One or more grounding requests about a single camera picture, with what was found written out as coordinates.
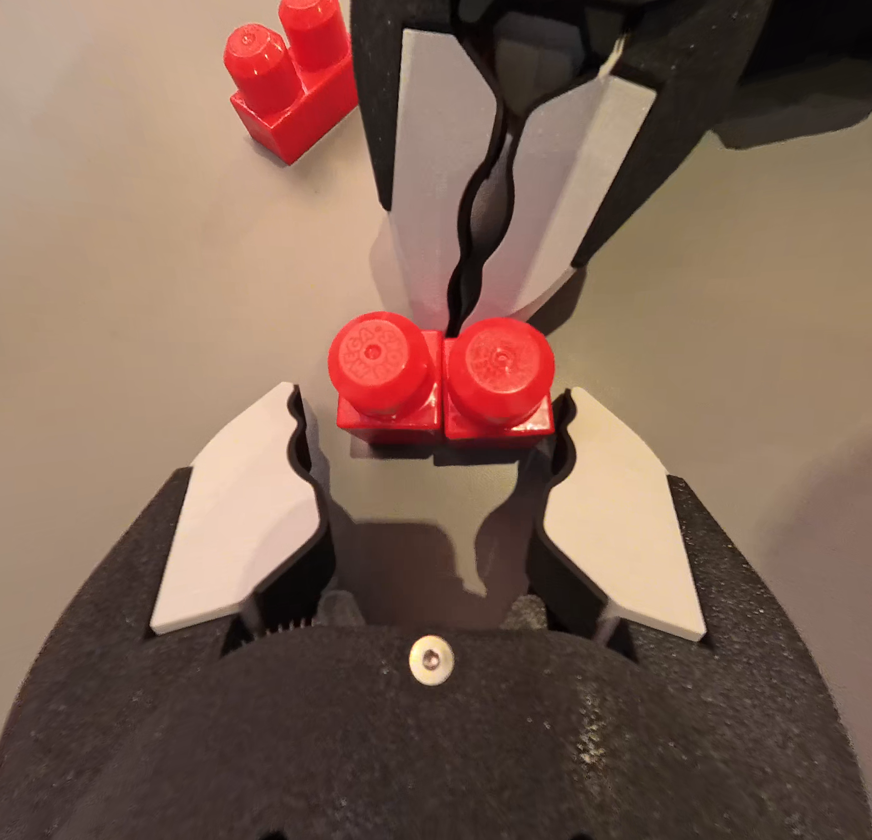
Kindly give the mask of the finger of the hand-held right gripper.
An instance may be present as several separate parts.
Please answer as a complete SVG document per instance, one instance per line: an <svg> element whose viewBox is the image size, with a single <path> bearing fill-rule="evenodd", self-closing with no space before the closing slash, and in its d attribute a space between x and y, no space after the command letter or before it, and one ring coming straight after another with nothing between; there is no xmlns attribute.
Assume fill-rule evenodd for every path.
<svg viewBox="0 0 872 840"><path fill-rule="evenodd" d="M485 260L481 294L464 325L527 320L569 280L575 253L657 95L599 76L528 116L512 164L507 231Z"/></svg>
<svg viewBox="0 0 872 840"><path fill-rule="evenodd" d="M411 318L451 323L461 205L495 152L493 71L451 33L403 31L389 231Z"/></svg>

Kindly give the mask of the red mega block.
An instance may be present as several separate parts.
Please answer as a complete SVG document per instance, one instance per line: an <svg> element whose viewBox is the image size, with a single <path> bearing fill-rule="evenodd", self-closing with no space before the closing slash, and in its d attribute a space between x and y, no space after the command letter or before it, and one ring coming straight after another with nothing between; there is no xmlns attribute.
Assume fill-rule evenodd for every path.
<svg viewBox="0 0 872 840"><path fill-rule="evenodd" d="M234 29L223 62L249 136L291 165L357 106L352 37L339 0L280 0L283 34Z"/></svg>
<svg viewBox="0 0 872 840"><path fill-rule="evenodd" d="M376 446L432 444L443 432L444 334L373 311L346 323L328 352L337 427Z"/></svg>
<svg viewBox="0 0 872 840"><path fill-rule="evenodd" d="M454 446L525 448L555 432L555 355L514 318L473 323L442 342L443 433Z"/></svg>

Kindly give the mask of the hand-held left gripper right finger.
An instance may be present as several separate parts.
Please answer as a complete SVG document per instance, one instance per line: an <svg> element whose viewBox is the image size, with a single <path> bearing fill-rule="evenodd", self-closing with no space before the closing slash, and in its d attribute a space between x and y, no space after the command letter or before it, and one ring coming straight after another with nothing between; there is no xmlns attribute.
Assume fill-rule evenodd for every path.
<svg viewBox="0 0 872 840"><path fill-rule="evenodd" d="M583 388L558 404L529 584L574 635L606 644L626 622L698 643L706 624L667 469Z"/></svg>

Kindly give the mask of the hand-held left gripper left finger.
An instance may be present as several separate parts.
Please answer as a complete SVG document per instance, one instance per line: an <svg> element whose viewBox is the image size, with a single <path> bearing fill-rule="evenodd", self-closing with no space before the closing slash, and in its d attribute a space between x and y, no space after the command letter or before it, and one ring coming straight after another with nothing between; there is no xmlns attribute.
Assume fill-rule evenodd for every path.
<svg viewBox="0 0 872 840"><path fill-rule="evenodd" d="M336 562L306 429L300 389L279 383L195 456L155 634L238 616L258 636L316 615Z"/></svg>

